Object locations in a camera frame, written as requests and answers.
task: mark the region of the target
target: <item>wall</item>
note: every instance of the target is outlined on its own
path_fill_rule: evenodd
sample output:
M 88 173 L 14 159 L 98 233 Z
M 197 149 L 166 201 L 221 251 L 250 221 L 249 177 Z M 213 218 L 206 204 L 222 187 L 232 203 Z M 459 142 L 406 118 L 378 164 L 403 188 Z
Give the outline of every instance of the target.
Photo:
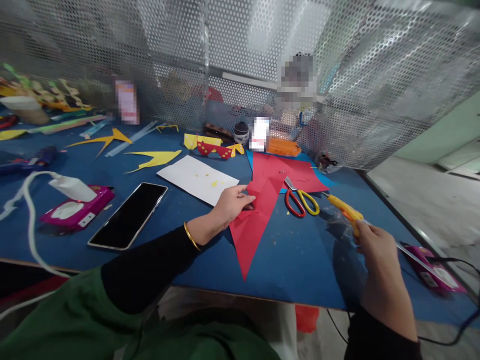
M 480 114 L 480 91 L 462 102 L 394 155 L 420 163 L 432 163 L 480 137 L 478 114 Z

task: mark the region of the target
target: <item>blue tabletop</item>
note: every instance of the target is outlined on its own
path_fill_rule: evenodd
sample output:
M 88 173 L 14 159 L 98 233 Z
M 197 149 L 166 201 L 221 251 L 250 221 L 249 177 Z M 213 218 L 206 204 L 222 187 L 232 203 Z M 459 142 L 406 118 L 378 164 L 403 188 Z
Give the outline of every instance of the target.
M 136 126 L 121 125 L 118 128 L 127 136 L 138 131 Z M 80 127 L 52 135 L 27 134 L 18 139 L 1 141 L 0 151 L 28 156 L 49 145 L 62 149 L 83 140 L 79 134 L 84 129 Z M 106 126 L 96 136 L 111 134 L 112 127 Z M 111 202 L 112 207 L 102 211 L 85 230 L 75 234 L 52 235 L 37 221 L 37 249 L 48 264 L 84 271 L 117 256 L 116 252 L 87 246 L 87 241 L 141 182 L 166 185 L 169 190 L 134 246 L 144 244 L 181 226 L 184 221 L 210 211 L 211 206 L 156 175 L 156 172 L 167 165 L 124 174 L 150 159 L 140 155 L 125 155 L 124 152 L 182 150 L 171 164 L 191 155 L 212 168 L 239 179 L 240 184 L 247 184 L 252 179 L 247 156 L 237 155 L 226 161 L 200 156 L 196 150 L 187 150 L 183 146 L 183 133 L 173 129 L 165 129 L 162 133 L 152 132 L 115 157 L 105 157 L 105 154 L 119 143 L 115 140 L 98 158 L 95 156 L 103 146 L 101 143 L 69 147 L 67 152 L 59 153 L 51 165 L 49 170 L 80 178 L 87 184 L 113 186 L 115 198 Z M 354 170 L 343 168 L 328 177 L 336 183 L 331 188 L 332 193 L 363 213 L 371 223 L 389 231 L 397 241 L 419 245 Z M 24 178 L 19 174 L 0 177 L 0 204 L 15 195 Z M 63 194 L 48 185 L 50 179 L 48 175 L 41 175 L 30 187 L 37 219 L 65 200 Z M 358 301 L 361 284 L 366 276 L 363 258 L 355 253 L 348 240 L 341 238 L 345 229 L 343 225 L 327 223 L 331 220 L 328 201 L 324 198 L 317 198 L 317 201 L 322 209 L 320 215 L 307 215 L 299 219 L 287 214 L 284 195 L 279 195 L 246 281 L 242 279 L 232 236 L 227 229 L 217 242 L 201 253 L 193 265 L 177 276 L 173 283 L 216 292 L 336 309 L 346 309 L 354 305 Z M 0 221 L 0 258 L 34 262 L 28 247 L 27 221 L 28 210 L 23 200 L 8 218 Z M 458 326 L 475 310 L 473 302 L 464 294 L 440 297 L 429 291 L 417 279 L 403 256 L 400 256 L 400 261 L 417 319 Z

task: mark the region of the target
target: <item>left hand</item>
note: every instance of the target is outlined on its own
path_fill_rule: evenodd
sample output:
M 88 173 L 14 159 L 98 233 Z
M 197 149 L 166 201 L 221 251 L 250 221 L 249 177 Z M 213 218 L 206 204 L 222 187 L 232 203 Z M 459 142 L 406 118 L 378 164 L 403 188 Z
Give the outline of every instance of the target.
M 253 210 L 251 203 L 255 200 L 255 196 L 243 193 L 245 190 L 247 185 L 237 185 L 228 187 L 221 193 L 209 214 L 216 222 L 218 221 L 221 230 L 225 230 L 244 208 Z
M 247 185 L 228 187 L 220 195 L 215 207 L 207 214 L 187 222 L 190 235 L 199 245 L 206 245 L 215 235 L 229 227 L 243 209 L 253 210 L 255 196 L 244 194 Z

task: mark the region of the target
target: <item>yellow paper scrap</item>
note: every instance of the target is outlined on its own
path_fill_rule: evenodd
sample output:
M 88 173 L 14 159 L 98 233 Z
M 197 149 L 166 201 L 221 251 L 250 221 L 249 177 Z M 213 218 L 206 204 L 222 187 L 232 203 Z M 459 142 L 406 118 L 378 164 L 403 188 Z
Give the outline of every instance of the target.
M 127 142 L 129 144 L 132 143 L 132 141 L 126 137 L 125 135 L 123 135 L 120 130 L 116 129 L 116 128 L 113 128 L 113 135 L 112 136 L 104 136 L 104 137 L 98 137 L 96 139 L 90 139 L 90 140 L 86 140 L 86 141 L 80 141 L 80 142 L 76 142 L 74 144 L 71 144 L 71 145 L 68 145 L 68 146 L 65 146 L 66 148 L 69 148 L 71 146 L 75 146 L 75 145 L 81 145 L 81 144 L 87 144 L 87 143 L 102 143 L 104 142 L 105 145 L 103 145 L 103 147 L 101 148 L 100 152 L 98 153 L 98 155 L 96 157 L 98 157 L 102 151 L 108 146 L 110 145 L 110 143 L 113 141 L 113 140 L 121 140 L 121 141 L 124 141 L 124 142 Z
M 27 132 L 27 130 L 5 130 L 0 132 L 0 141 L 10 140 L 19 137 Z
M 210 145 L 217 145 L 217 146 L 222 145 L 222 139 L 218 139 L 216 137 L 208 137 L 208 136 L 200 136 L 199 135 L 198 136 L 198 141 L 199 142 L 204 142 L 205 144 L 210 144 Z M 188 150 L 194 150 L 197 147 L 197 135 L 185 134 L 184 140 L 183 140 L 183 145 L 185 145 L 185 147 Z
M 238 143 L 238 144 L 235 144 L 235 145 L 230 145 L 230 146 L 227 146 L 228 149 L 231 149 L 231 158 L 234 158 L 235 157 L 235 150 L 237 150 L 240 154 L 245 154 L 245 150 L 244 150 L 244 147 L 242 146 L 242 144 Z
M 143 168 L 149 168 L 152 166 L 164 165 L 169 161 L 173 160 L 182 150 L 177 151 L 144 151 L 144 152 L 126 152 L 125 154 L 136 154 L 136 155 L 145 155 L 150 156 L 152 159 L 143 164 L 138 165 L 138 169 L 126 172 L 125 174 L 130 174 L 136 172 Z
M 178 125 L 160 125 L 160 126 L 157 126 L 156 129 L 158 131 L 160 131 L 160 129 L 165 129 L 165 128 L 176 128 L 176 132 L 178 133 L 179 132 L 179 126 Z

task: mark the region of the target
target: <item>gold bracelet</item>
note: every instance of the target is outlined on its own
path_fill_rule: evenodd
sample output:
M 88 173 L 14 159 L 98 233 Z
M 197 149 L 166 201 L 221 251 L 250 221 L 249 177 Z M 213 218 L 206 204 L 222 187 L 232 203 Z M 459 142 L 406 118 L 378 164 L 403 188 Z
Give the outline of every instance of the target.
M 192 238 L 192 235 L 190 235 L 190 232 L 189 232 L 189 230 L 187 229 L 187 222 L 186 222 L 186 221 L 183 222 L 183 227 L 185 228 L 185 232 L 186 232 L 186 234 L 188 235 L 188 238 L 190 239 L 190 241 L 191 241 L 191 243 L 193 244 L 193 246 L 194 246 L 198 251 L 200 251 L 199 246 L 198 246 L 197 243 L 194 241 L 194 239 Z

